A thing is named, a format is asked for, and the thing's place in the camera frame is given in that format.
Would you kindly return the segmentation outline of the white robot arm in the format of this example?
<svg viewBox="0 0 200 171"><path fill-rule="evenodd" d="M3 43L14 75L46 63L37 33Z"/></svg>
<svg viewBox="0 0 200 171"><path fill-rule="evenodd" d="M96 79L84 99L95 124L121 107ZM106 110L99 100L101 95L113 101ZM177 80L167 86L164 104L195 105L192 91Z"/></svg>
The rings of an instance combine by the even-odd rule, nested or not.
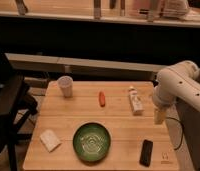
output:
<svg viewBox="0 0 200 171"><path fill-rule="evenodd" d="M152 93L156 124L163 123L167 109L176 102L176 98L200 112L200 83L196 81L199 75L200 68L189 60L166 66L157 73L158 85Z"/></svg>

